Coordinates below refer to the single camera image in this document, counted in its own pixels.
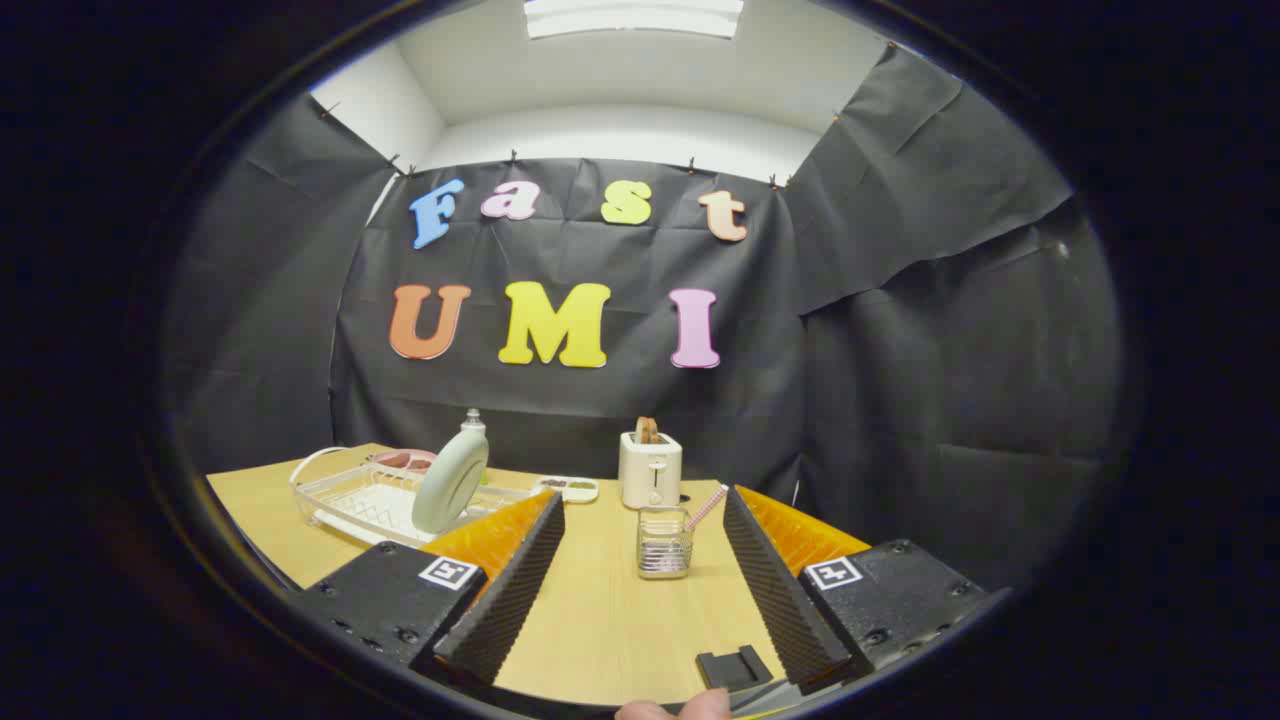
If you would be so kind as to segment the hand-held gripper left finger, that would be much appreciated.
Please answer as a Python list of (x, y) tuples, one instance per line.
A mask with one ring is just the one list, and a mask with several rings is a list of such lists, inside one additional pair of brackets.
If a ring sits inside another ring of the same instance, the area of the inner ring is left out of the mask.
[(378, 543), (291, 601), (376, 657), (492, 684), (563, 534), (564, 502), (544, 492), (422, 548)]

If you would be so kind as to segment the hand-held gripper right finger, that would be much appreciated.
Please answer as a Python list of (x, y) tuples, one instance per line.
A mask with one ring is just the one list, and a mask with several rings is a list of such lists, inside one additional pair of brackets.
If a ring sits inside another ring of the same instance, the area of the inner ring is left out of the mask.
[(879, 671), (984, 611), (989, 594), (909, 539), (869, 546), (742, 486), (724, 533), (803, 693)]

